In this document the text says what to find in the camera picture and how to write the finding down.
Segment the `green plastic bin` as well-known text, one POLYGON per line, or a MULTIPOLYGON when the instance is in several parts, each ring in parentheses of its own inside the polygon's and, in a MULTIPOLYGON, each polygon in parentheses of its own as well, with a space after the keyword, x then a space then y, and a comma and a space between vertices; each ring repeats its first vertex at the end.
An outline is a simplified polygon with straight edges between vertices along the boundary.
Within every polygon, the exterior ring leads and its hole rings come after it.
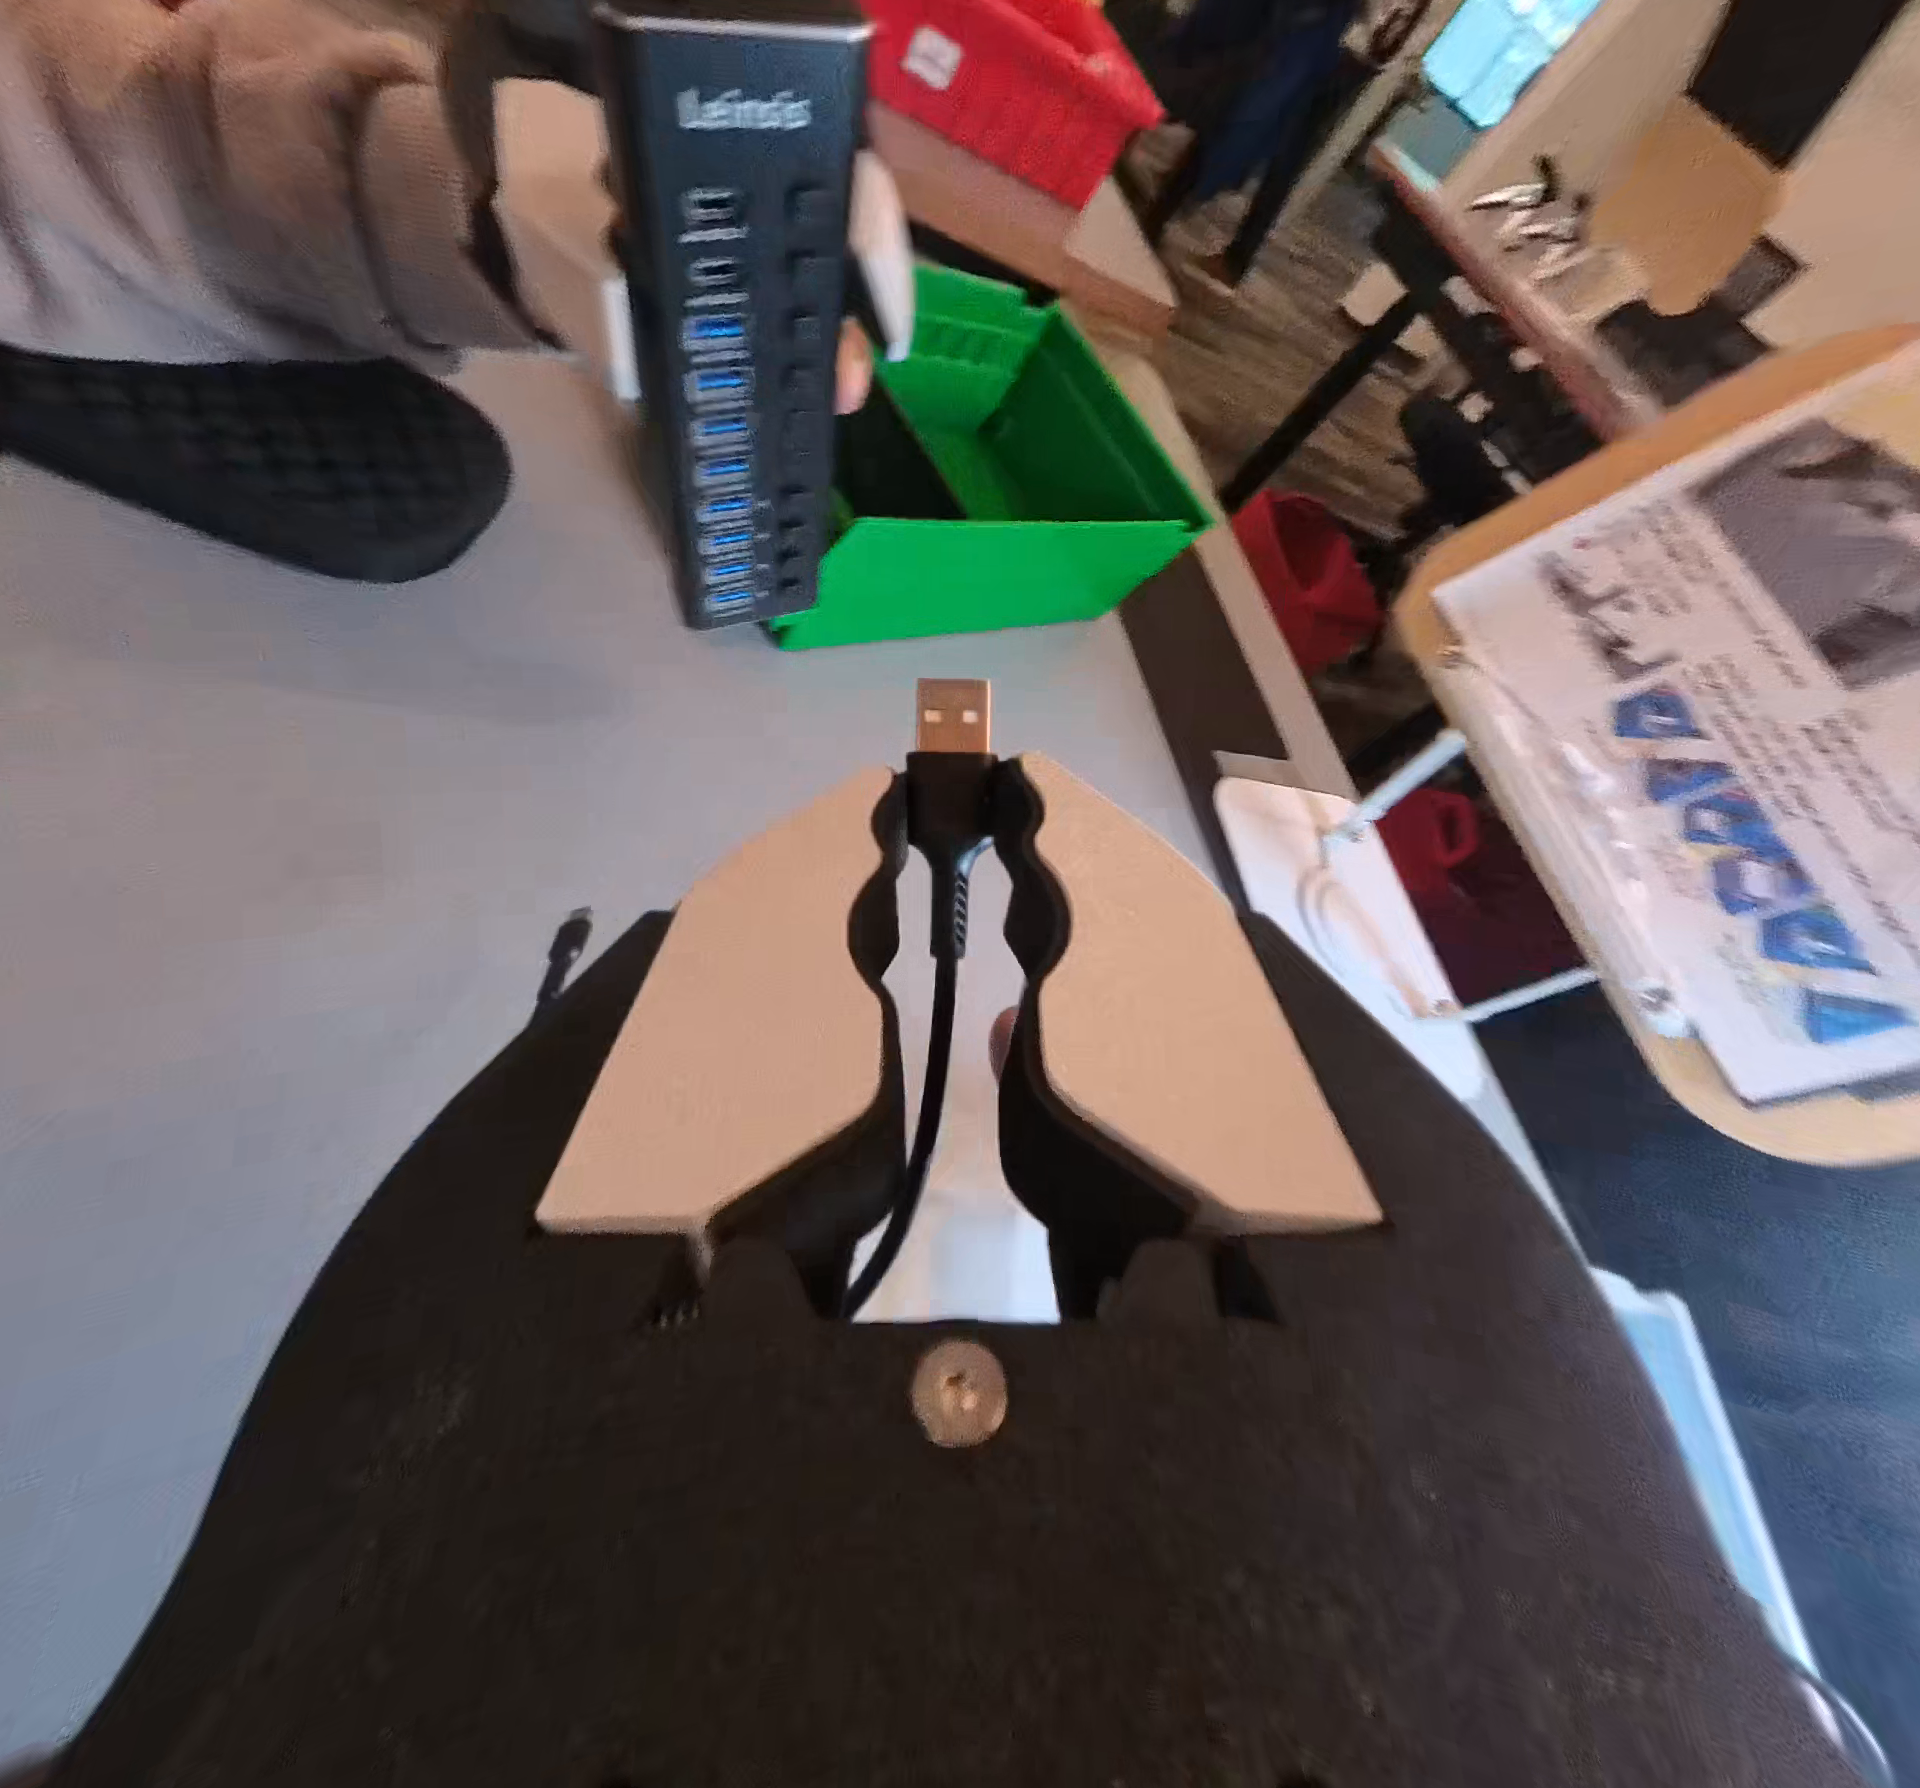
POLYGON ((918 265, 918 331, 836 422, 788 650, 1096 619, 1215 522, 1063 305, 918 265))

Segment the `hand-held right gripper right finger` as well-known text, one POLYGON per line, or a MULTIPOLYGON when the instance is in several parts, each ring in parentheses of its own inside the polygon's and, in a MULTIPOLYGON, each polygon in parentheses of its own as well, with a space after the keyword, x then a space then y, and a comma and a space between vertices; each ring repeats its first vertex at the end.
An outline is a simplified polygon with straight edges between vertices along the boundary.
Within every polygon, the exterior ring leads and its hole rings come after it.
POLYGON ((1233 902, 1052 756, 995 773, 1024 986, 997 1075, 1002 1174, 1060 1306, 1153 1241, 1337 1236, 1384 1208, 1233 902))

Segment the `computer monitor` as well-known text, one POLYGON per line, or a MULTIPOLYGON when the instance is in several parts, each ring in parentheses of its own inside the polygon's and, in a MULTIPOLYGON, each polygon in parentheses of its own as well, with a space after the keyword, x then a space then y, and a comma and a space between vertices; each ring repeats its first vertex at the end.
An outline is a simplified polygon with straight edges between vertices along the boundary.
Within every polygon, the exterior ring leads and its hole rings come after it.
POLYGON ((1505 122, 1604 0, 1461 0, 1422 56, 1428 91, 1474 131, 1505 122))

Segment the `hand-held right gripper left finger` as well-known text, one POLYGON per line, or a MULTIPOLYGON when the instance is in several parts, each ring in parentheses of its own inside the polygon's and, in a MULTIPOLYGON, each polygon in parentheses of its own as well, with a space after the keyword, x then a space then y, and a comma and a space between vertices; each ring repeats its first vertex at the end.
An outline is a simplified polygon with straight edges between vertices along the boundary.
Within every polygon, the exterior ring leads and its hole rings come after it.
POLYGON ((907 1165, 887 984, 907 859, 902 779, 874 766, 720 859, 682 895, 535 1219, 665 1237, 707 1273, 780 1248, 819 1312, 907 1165))

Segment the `red plastic bin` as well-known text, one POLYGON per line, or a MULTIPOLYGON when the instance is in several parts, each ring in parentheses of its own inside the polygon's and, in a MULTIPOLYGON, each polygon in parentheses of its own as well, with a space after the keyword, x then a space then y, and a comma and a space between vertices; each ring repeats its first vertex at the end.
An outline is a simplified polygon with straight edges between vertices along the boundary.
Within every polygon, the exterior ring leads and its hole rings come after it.
POLYGON ((858 2, 880 103, 1068 207, 1165 119, 1096 0, 858 2))

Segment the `person's left forearm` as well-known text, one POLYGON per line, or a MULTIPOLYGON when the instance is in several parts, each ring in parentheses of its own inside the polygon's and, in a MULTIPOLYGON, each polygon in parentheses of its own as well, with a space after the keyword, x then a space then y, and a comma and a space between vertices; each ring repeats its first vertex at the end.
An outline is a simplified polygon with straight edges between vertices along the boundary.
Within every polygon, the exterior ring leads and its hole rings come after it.
POLYGON ((2 340, 202 365, 537 352, 439 54, 322 0, 2 0, 2 340))

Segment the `black textured pad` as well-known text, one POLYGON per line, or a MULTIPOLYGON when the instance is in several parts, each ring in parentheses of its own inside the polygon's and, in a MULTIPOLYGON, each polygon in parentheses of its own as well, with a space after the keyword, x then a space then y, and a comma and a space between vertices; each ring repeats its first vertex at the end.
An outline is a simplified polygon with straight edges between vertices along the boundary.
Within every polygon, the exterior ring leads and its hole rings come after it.
POLYGON ((2 350, 2 446, 208 539, 370 585, 439 574, 493 528, 491 417, 401 361, 77 361, 2 350))

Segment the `wooden edged table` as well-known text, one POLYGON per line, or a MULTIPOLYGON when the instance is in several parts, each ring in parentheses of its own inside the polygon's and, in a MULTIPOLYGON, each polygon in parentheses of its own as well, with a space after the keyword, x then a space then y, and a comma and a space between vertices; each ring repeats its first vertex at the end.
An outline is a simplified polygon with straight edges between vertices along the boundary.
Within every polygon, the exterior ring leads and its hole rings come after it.
POLYGON ((1484 205, 1453 205, 1441 186, 1394 144, 1364 161, 1376 207, 1373 257, 1400 293, 1364 323, 1242 457, 1217 487, 1237 510, 1275 483, 1299 450, 1415 326, 1485 403, 1481 427, 1518 459, 1525 483, 1543 481, 1608 441, 1659 415, 1659 401, 1543 270, 1582 265, 1586 199, 1557 198, 1553 164, 1497 192, 1484 205))

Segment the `black usb hub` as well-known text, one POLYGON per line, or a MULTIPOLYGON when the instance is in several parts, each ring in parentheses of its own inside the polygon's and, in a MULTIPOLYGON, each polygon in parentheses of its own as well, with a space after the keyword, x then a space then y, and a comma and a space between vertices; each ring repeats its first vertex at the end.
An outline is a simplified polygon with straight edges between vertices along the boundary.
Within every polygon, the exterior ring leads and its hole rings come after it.
POLYGON ((865 134, 858 0, 581 0, 642 477, 693 631, 812 607, 865 134))

